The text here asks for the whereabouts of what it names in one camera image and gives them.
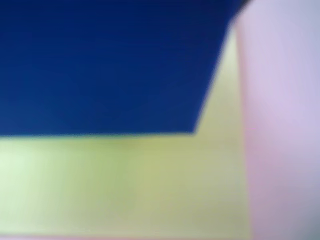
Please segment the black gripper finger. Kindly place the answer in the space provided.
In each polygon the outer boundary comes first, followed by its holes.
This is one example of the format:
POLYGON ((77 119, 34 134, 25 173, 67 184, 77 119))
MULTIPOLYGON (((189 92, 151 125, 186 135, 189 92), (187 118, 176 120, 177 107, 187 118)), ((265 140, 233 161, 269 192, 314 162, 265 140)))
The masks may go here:
POLYGON ((250 2, 251 0, 240 0, 236 8, 235 16, 239 15, 250 2))

